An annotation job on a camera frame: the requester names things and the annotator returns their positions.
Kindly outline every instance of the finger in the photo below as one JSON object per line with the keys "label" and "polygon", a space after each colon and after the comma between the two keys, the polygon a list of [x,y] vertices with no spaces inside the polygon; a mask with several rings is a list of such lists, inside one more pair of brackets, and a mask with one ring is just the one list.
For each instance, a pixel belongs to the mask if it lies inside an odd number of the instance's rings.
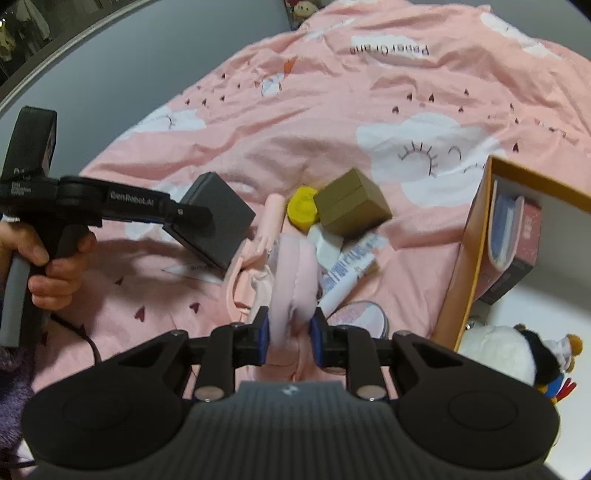
{"label": "finger", "polygon": [[82,279],[62,280],[61,278],[47,278],[34,275],[29,278],[29,290],[38,297],[64,297],[77,292],[82,285]]}
{"label": "finger", "polygon": [[0,247],[18,251],[29,262],[42,267],[49,254],[31,225],[23,222],[0,222]]}
{"label": "finger", "polygon": [[32,299],[35,306],[40,309],[56,311],[66,308],[72,302],[72,295],[64,297],[39,297],[33,295]]}
{"label": "finger", "polygon": [[96,249],[96,236],[92,232],[88,232],[84,237],[78,241],[78,251],[84,254],[93,252]]}
{"label": "finger", "polygon": [[45,273],[51,278],[74,280],[82,275],[88,266],[88,255],[78,252],[69,258],[51,260],[45,268]]}

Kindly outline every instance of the bed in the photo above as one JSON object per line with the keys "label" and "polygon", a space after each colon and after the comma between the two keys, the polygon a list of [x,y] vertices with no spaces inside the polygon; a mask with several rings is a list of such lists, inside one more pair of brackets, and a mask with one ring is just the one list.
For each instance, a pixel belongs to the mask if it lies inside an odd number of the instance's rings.
{"label": "bed", "polygon": [[[376,231],[386,239],[379,273],[349,300],[380,304],[390,332],[445,332],[454,347],[457,322],[437,319],[488,155],[591,191],[590,76],[586,59],[487,7],[339,0],[231,57],[83,174],[180,200],[213,170],[260,212],[270,193],[289,197],[357,167],[394,218]],[[179,274],[193,260],[162,229],[105,222],[96,233],[99,252],[63,316],[104,358],[171,329],[204,336],[228,321],[220,278]],[[92,360],[78,336],[51,324],[33,387]]]}

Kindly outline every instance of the white tag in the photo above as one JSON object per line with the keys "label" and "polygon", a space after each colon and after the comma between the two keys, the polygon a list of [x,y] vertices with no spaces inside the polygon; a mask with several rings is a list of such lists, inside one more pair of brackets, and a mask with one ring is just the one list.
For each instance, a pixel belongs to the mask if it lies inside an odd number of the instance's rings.
{"label": "white tag", "polygon": [[205,263],[195,261],[184,265],[171,265],[163,268],[163,271],[178,275],[180,277],[192,278],[194,280],[202,280],[207,283],[221,285],[223,278],[220,274],[212,271]]}

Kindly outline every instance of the black cable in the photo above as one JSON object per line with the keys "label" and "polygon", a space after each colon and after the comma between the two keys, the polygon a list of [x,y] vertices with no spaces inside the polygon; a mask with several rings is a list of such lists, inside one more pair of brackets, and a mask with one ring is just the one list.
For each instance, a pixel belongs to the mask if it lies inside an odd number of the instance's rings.
{"label": "black cable", "polygon": [[6,470],[17,470],[19,468],[29,468],[35,466],[35,460],[30,460],[28,462],[0,462],[0,468]]}
{"label": "black cable", "polygon": [[84,329],[78,328],[77,326],[72,325],[70,322],[65,321],[57,313],[52,313],[51,319],[54,322],[56,322],[58,325],[61,325],[62,327],[68,329],[69,331],[74,332],[77,336],[82,338],[86,343],[88,343],[90,345],[90,348],[92,349],[92,356],[95,359],[95,365],[102,362],[102,359],[100,358],[99,349],[96,347],[96,344],[92,341],[92,338],[90,338],[86,334]]}

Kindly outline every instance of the book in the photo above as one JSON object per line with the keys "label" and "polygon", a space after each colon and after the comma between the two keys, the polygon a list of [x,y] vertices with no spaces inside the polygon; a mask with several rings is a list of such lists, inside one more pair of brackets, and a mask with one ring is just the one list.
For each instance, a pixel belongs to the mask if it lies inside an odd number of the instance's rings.
{"label": "book", "polygon": [[498,181],[495,180],[486,236],[486,251],[480,266],[475,299],[481,298],[513,262],[521,234],[524,205],[523,196],[513,198],[500,193]]}
{"label": "book", "polygon": [[534,202],[526,200],[523,205],[520,235],[515,255],[507,269],[480,298],[492,305],[515,287],[534,267],[538,260],[542,210]]}

